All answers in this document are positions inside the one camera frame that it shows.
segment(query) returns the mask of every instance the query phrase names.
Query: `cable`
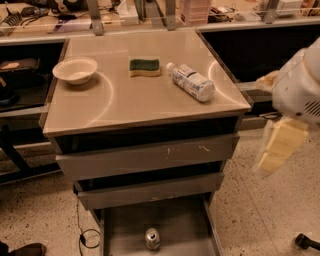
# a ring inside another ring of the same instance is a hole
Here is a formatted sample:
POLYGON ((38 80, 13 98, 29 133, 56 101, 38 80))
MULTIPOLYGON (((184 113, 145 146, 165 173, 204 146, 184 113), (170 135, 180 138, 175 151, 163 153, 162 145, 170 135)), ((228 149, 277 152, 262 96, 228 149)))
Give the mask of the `cable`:
POLYGON ((78 197, 77 197, 77 223, 78 223, 78 228, 79 228, 79 231, 80 231, 79 252, 80 252, 80 255, 83 256, 83 253, 82 253, 82 250, 81 250, 81 244, 83 246, 85 246, 86 248, 88 248, 88 249, 95 249, 100 245, 100 241, 97 244, 93 245, 93 246, 87 245, 87 239, 85 237, 85 234, 87 234, 88 232, 94 232, 94 233, 97 233, 100 236, 100 232, 98 230, 96 230, 96 229, 93 229, 93 228, 90 228, 90 229, 87 229, 85 231, 82 231, 82 229, 80 227, 79 198, 78 197))

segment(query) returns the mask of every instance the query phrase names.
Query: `speckled floor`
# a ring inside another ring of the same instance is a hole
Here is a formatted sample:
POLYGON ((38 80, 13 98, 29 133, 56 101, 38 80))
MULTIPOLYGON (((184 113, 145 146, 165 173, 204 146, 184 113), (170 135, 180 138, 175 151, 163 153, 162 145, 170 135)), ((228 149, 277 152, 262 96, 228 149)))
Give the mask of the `speckled floor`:
MULTIPOLYGON (((210 206, 224 255, 320 255, 293 243, 300 232, 320 241, 320 129, 313 129, 287 164, 266 179, 252 172, 262 132, 240 132, 210 206)), ((81 204, 78 209, 82 230, 98 229, 81 204)), ((0 240, 10 250, 41 242, 46 256, 80 255, 77 198, 62 173, 0 186, 0 216, 0 240)), ((83 249, 83 255, 99 255, 99 248, 83 249)))

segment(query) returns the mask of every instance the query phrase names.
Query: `sponge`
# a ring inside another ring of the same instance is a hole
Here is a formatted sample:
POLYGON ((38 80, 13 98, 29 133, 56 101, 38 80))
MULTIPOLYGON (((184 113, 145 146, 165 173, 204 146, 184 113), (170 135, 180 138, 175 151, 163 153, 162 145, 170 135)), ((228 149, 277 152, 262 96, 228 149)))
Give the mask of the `sponge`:
POLYGON ((129 74, 130 77, 160 76, 159 60, 133 59, 130 61, 129 74))

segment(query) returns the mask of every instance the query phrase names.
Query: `can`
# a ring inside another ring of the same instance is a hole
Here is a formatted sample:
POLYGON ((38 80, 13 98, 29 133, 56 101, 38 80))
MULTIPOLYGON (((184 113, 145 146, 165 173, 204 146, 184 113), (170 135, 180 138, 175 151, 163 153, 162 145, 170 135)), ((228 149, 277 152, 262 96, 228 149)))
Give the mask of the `can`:
POLYGON ((145 234, 146 245, 150 250, 157 250, 160 246, 160 235, 155 228, 149 228, 145 234))

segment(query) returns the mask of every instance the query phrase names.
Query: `table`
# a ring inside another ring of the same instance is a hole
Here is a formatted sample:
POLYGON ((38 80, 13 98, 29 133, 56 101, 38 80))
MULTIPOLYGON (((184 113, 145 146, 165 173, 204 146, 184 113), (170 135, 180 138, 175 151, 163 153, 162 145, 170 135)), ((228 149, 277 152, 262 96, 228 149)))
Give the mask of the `table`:
MULTIPOLYGON (((193 29, 69 40, 65 59, 93 58, 98 71, 80 86, 58 81, 43 133, 81 203, 101 224, 103 255, 119 248, 105 233, 109 210, 144 203, 154 208, 194 195, 207 209, 222 183, 250 105, 203 40, 193 29), (129 60, 146 57, 160 60, 161 76, 130 78, 129 60), (200 103, 174 85, 168 62, 185 63, 211 79, 213 99, 200 103)), ((199 245, 198 238, 192 243, 199 245)))

